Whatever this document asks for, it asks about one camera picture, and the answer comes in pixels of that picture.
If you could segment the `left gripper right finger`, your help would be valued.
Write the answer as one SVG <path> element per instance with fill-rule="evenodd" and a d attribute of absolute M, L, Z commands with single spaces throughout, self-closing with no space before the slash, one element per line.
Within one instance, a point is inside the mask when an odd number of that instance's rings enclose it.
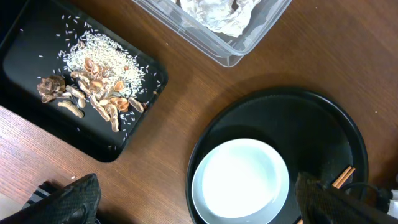
<path fill-rule="evenodd" d="M 346 193 L 358 186 L 373 189 L 382 196 L 382 191 L 364 182 L 350 183 L 337 189 L 306 172 L 299 173 L 295 197 L 301 219 L 304 223 L 397 224 L 397 218 Z"/>

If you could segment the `white tissue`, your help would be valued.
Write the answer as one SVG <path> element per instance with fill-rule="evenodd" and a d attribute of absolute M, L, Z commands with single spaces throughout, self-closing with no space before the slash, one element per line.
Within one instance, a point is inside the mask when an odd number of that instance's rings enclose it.
<path fill-rule="evenodd" d="M 172 0 L 212 32 L 239 37 L 261 0 Z"/>

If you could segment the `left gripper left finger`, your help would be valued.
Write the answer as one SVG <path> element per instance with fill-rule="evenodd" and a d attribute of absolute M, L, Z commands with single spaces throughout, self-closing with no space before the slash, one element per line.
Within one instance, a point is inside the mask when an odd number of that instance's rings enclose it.
<path fill-rule="evenodd" d="M 94 224 L 100 200 L 98 178 L 96 174 L 88 174 L 1 220 L 1 223 Z"/>

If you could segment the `grey round plate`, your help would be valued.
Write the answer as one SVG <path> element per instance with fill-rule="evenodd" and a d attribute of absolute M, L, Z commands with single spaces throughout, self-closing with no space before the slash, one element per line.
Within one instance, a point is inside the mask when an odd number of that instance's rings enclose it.
<path fill-rule="evenodd" d="M 234 139 L 212 149 L 192 180 L 195 211 L 205 223 L 270 223 L 289 192 L 281 155 L 255 139 Z"/>

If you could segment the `food scraps and rice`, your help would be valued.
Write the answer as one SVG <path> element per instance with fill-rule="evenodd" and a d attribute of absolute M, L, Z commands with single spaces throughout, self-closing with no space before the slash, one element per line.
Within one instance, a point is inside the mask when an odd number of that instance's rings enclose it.
<path fill-rule="evenodd" d="M 78 118 L 84 117 L 83 109 L 90 105 L 115 133 L 121 116 L 131 108 L 145 112 L 146 104 L 137 100 L 144 72 L 107 35 L 89 31 L 79 36 L 66 54 L 65 65 L 76 86 L 60 75 L 43 78 L 37 85 L 42 103 L 56 101 L 59 108 Z"/>

